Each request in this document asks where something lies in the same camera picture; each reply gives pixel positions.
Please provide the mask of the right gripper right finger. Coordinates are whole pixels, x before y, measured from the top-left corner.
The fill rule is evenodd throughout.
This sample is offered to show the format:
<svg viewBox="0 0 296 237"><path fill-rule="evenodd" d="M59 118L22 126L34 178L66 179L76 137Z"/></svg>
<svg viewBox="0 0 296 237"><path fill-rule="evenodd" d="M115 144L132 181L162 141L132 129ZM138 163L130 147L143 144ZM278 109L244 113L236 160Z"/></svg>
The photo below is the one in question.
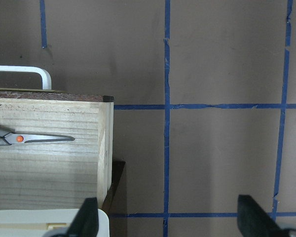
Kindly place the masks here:
<svg viewBox="0 0 296 237"><path fill-rule="evenodd" d="M239 195L237 226L243 237L289 237L250 195Z"/></svg>

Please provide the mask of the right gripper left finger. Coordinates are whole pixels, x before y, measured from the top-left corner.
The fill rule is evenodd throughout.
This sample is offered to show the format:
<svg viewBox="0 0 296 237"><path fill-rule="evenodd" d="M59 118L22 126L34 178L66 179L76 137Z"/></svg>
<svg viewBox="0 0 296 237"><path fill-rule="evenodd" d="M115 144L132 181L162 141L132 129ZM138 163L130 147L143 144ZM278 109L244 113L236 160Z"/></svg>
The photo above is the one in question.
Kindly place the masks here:
<svg viewBox="0 0 296 237"><path fill-rule="evenodd" d="M86 198L66 231L67 237L95 237L99 230L96 197Z"/></svg>

